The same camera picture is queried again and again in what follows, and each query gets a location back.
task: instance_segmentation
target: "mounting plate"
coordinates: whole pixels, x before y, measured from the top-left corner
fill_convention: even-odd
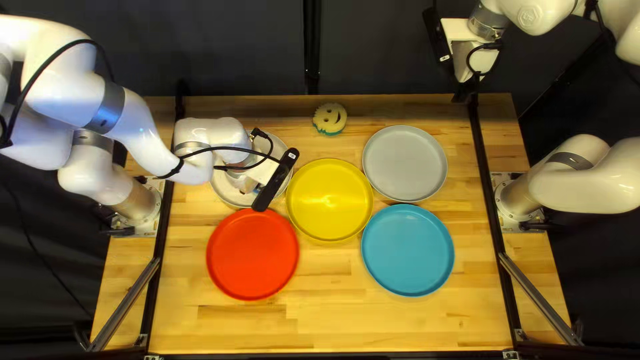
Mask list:
[[[143,186],[154,194],[156,207],[147,218],[142,220],[130,220],[117,214],[111,220],[111,229],[119,230],[126,227],[134,227],[134,233],[130,235],[113,234],[112,236],[114,238],[153,238],[156,236],[165,180],[156,179],[155,176],[145,176],[145,178],[147,179],[147,183],[143,184]]]
[[[498,187],[503,186],[502,184],[508,184],[513,180],[517,179],[518,176],[524,174],[523,172],[492,172],[491,173],[491,181],[493,185],[493,192],[495,194],[500,193],[500,189]],[[545,221],[545,214],[542,212],[542,209],[537,209],[532,212],[530,215],[530,220],[527,222],[531,223],[543,223]],[[520,228],[520,221],[516,218],[509,217],[508,214],[503,214],[498,210],[498,220],[500,220],[500,228],[502,229],[503,234],[512,234],[512,233],[544,233],[544,230],[522,230]]]

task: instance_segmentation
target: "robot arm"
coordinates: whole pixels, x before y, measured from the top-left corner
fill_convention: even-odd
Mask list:
[[[0,104],[6,97],[14,61],[24,62],[24,89],[54,53],[82,39],[89,38],[56,22],[0,15]],[[153,223],[151,217],[157,214],[159,202],[150,190],[112,164],[113,140],[121,142],[139,165],[156,176],[172,174],[180,159],[164,145],[145,101],[93,72],[95,54],[93,44],[81,43],[53,59],[25,98],[11,133],[12,145],[1,148],[0,153],[32,167],[58,170],[58,182],[67,191],[89,196],[126,219]],[[6,119],[11,112],[12,106],[3,107]],[[180,155],[210,146],[254,146],[233,118],[183,119],[177,123],[174,137]],[[271,145],[273,155],[282,155],[283,144],[277,144],[276,149]],[[216,155],[218,161],[236,167],[260,160],[239,151],[216,151]],[[168,179],[182,184],[206,183],[212,180],[213,165],[214,154],[203,152],[186,158],[179,171]],[[282,184],[283,179],[272,179],[276,169],[280,169],[278,164],[271,160],[252,166],[249,171],[236,168],[226,181],[231,186],[228,192],[244,190],[243,199],[251,205],[250,200],[258,197],[257,186]],[[266,209],[273,194],[270,196],[261,196],[259,211]]]
[[[452,58],[454,73],[460,83],[473,75],[467,67],[467,55],[474,48],[502,37],[513,23],[530,35],[542,35],[569,15],[582,16],[586,0],[478,0],[467,19],[442,19],[449,54],[438,54],[440,61]],[[640,1],[600,0],[601,21],[616,40],[616,55],[640,65]],[[597,20],[594,13],[592,20]],[[470,65],[479,72],[489,71],[498,57],[498,49],[481,49],[472,53]]]
[[[24,61],[22,86],[60,47],[84,38],[88,36],[81,31],[56,22],[0,16],[0,60],[4,56],[11,64]],[[91,44],[79,44],[65,51],[40,75],[26,104],[46,117],[118,140],[154,175],[169,173],[179,160],[164,146],[144,100],[98,76],[93,72],[94,64],[95,48]],[[6,87],[0,94],[6,94]],[[211,168],[205,166],[206,157],[207,154],[193,156],[170,179],[184,184],[210,180]]]
[[[640,206],[640,138],[609,148],[593,135],[576,135],[496,194],[499,211],[519,221],[542,206],[596,214],[633,210]]]

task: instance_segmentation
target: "butcher block tabletop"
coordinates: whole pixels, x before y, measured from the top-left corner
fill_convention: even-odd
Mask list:
[[[173,133],[173,97],[147,97],[167,145]],[[205,250],[216,226],[235,209],[211,186],[176,184],[173,192],[149,351],[157,354],[309,352],[400,352],[502,350],[511,335],[484,207],[467,109],[437,95],[287,95],[187,97],[186,115],[231,116],[245,128],[259,127],[300,151],[294,171],[320,158],[338,158],[362,169],[369,137],[386,126],[415,126],[444,149],[447,179],[434,196],[416,203],[448,228],[455,249],[449,280],[436,292],[405,298],[384,290],[367,273],[360,234],[338,245],[322,245],[298,231],[300,260],[276,295],[235,300],[209,278]],[[337,136],[312,126],[315,109],[338,102],[348,112]],[[480,96],[479,114],[491,171],[529,168],[509,94]],[[148,175],[131,158],[126,171]],[[270,208],[287,216],[284,196]],[[397,202],[374,192],[375,214]],[[507,253],[568,322],[547,235],[505,234]],[[100,331],[152,257],[153,238],[112,238],[93,321]],[[514,282],[522,328],[528,337],[560,343],[551,326]],[[143,294],[108,348],[131,346],[140,332]]]

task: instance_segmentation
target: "yellow sponge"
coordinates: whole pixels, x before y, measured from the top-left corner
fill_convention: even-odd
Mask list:
[[[347,111],[342,105],[329,102],[316,110],[313,123],[321,134],[338,135],[347,124]]]

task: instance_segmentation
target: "plate rim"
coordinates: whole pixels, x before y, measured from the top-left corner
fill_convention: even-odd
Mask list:
[[[295,188],[296,186],[296,179],[295,177],[298,174],[302,174],[303,170],[311,165],[316,163],[317,161],[338,161],[339,163],[341,163],[342,166],[344,166],[344,164],[346,164],[346,168],[350,168],[350,170],[354,170],[356,174],[358,174],[358,177],[360,177],[361,180],[363,180],[363,184],[366,185],[367,188],[367,198],[369,198],[369,209],[368,209],[368,215],[366,217],[366,219],[363,221],[362,226],[359,227],[358,231],[355,231],[353,233],[350,233],[347,236],[342,236],[340,238],[322,238],[319,236],[314,236],[312,234],[310,234],[307,230],[304,230],[302,226],[299,225],[299,222],[296,220],[296,217],[293,215],[292,211],[290,211],[290,202],[291,202],[291,192],[290,189]],[[356,167],[354,164],[346,161],[346,160],[342,160],[342,159],[338,159],[338,158],[320,158],[320,159],[315,159],[312,161],[309,161],[308,163],[302,165],[302,167],[300,167],[296,173],[293,175],[293,177],[291,177],[291,181],[289,181],[289,185],[287,186],[287,193],[285,194],[285,207],[287,209],[287,215],[289,217],[289,221],[293,224],[293,226],[297,229],[300,230],[300,232],[302,232],[303,234],[309,236],[312,239],[315,240],[319,240],[319,241],[324,241],[324,242],[328,242],[328,243],[335,243],[338,241],[342,241],[342,240],[346,240],[349,239],[353,236],[356,236],[358,233],[360,233],[361,231],[363,231],[366,227],[367,224],[369,223],[371,217],[373,216],[373,202],[374,202],[374,194],[373,194],[373,189],[371,188],[371,183],[369,182],[369,179],[367,178],[367,176],[360,171],[360,169],[358,167]]]
[[[400,211],[402,209],[407,209],[407,210],[412,210],[415,212],[422,212],[421,215],[426,215],[426,217],[429,218],[433,218],[435,220],[437,220],[437,222],[442,225],[442,228],[444,228],[446,230],[446,241],[449,243],[449,245],[451,245],[451,255],[449,256],[450,261],[448,264],[448,269],[447,271],[444,273],[444,276],[442,276],[442,280],[437,282],[436,287],[431,287],[429,289],[427,289],[426,291],[421,291],[415,294],[410,294],[410,293],[404,293],[404,292],[396,292],[394,290],[391,290],[388,286],[384,285],[382,282],[380,282],[378,280],[378,278],[373,275],[373,273],[371,272],[369,263],[366,260],[366,257],[364,255],[364,243],[365,243],[365,239],[366,239],[366,231],[367,231],[367,227],[369,226],[369,224],[371,224],[375,217],[378,216],[381,213],[386,213],[389,211]],[[440,220],[437,216],[435,216],[432,212],[430,212],[427,209],[421,208],[420,206],[417,205],[413,205],[413,204],[396,204],[396,205],[391,205],[388,206],[386,208],[383,208],[382,210],[378,211],[369,221],[369,223],[367,223],[367,227],[365,227],[363,233],[362,233],[362,239],[360,240],[360,257],[362,258],[362,262],[364,263],[364,267],[367,269],[367,272],[369,273],[369,275],[374,279],[374,281],[376,281],[376,284],[380,285],[383,289],[389,291],[390,293],[394,294],[394,295],[399,295],[402,297],[408,297],[408,298],[417,298],[417,297],[423,297],[429,294],[432,294],[436,291],[438,291],[442,286],[444,286],[444,284],[447,283],[447,281],[449,280],[451,274],[453,273],[453,267],[455,265],[456,262],[456,248],[453,244],[453,238],[451,237],[451,234],[449,233],[449,229],[447,228],[447,226],[442,222],[442,220]]]
[[[421,132],[422,134],[424,134],[424,138],[426,138],[429,141],[433,141],[436,143],[437,145],[437,152],[438,155],[440,155],[440,157],[444,160],[444,174],[442,176],[442,179],[440,181],[440,184],[438,185],[438,187],[433,190],[432,192],[429,192],[427,195],[423,196],[423,197],[419,197],[417,199],[398,199],[395,197],[390,196],[388,193],[385,193],[383,191],[381,191],[375,184],[374,182],[371,180],[371,177],[369,174],[367,174],[367,167],[365,166],[365,154],[367,154],[367,149],[371,146],[372,142],[376,139],[381,137],[382,135],[384,135],[385,133],[388,133],[390,131],[393,131],[393,128],[399,128],[399,127],[410,127],[412,129],[416,129],[419,132]],[[425,130],[420,129],[419,127],[415,127],[415,126],[409,126],[409,125],[404,125],[404,124],[398,124],[398,125],[391,125],[391,126],[387,126],[387,127],[383,127],[382,129],[378,130],[375,134],[371,135],[371,137],[369,138],[369,140],[367,141],[367,144],[364,146],[364,149],[362,150],[362,171],[364,172],[365,176],[367,177],[368,182],[371,184],[371,186],[376,189],[376,191],[378,193],[380,193],[382,196],[394,200],[394,201],[399,201],[399,202],[408,202],[408,203],[414,203],[414,202],[418,202],[418,201],[422,201],[425,199],[428,199],[432,196],[434,196],[438,191],[440,191],[440,189],[442,188],[442,186],[444,186],[444,183],[447,181],[447,175],[449,173],[449,160],[447,159],[447,155],[444,152],[444,149],[442,148],[442,145],[440,145],[440,143],[438,142],[438,140],[436,140],[436,138],[433,137],[433,135],[427,133]]]
[[[211,263],[211,257],[209,256],[209,254],[212,252],[212,246],[213,246],[213,238],[214,235],[216,234],[216,231],[218,229],[221,229],[222,226],[224,225],[228,225],[229,223],[231,223],[234,220],[237,220],[237,218],[239,217],[243,217],[243,216],[251,216],[251,215],[266,215],[269,218],[272,218],[274,221],[277,222],[281,222],[282,225],[288,225],[288,231],[291,231],[291,235],[293,238],[293,242],[295,244],[295,249],[296,249],[296,254],[294,257],[294,264],[293,264],[293,268],[291,269],[291,271],[289,272],[289,274],[287,275],[286,280],[282,283],[282,285],[278,286],[278,288],[276,288],[274,291],[271,291],[265,295],[261,295],[259,297],[248,297],[248,296],[242,296],[239,295],[233,291],[230,291],[226,286],[222,286],[221,285],[221,281],[218,279],[218,277],[215,276],[215,271],[213,270],[213,264]],[[298,269],[298,264],[300,262],[300,242],[298,241],[298,235],[296,234],[296,231],[291,227],[291,223],[289,221],[287,221],[287,219],[285,217],[283,217],[282,215],[278,214],[277,212],[271,210],[271,209],[267,209],[265,211],[263,211],[262,213],[258,213],[257,211],[254,211],[250,208],[245,208],[245,209],[241,209],[238,211],[233,212],[231,215],[225,217],[224,219],[222,219],[222,221],[220,221],[220,223],[216,226],[216,228],[213,230],[213,232],[211,233],[211,235],[209,235],[209,240],[207,241],[207,247],[205,250],[205,264],[207,266],[207,273],[209,274],[209,278],[211,280],[211,282],[213,282],[213,284],[220,290],[222,291],[222,293],[224,293],[225,295],[231,297],[232,299],[236,299],[236,300],[241,300],[241,301],[260,301],[260,300],[264,300],[264,299],[268,299],[270,297],[272,297],[273,295],[279,293],[282,289],[284,289],[289,282],[291,281],[291,279],[293,278],[293,275],[295,275],[296,270]]]

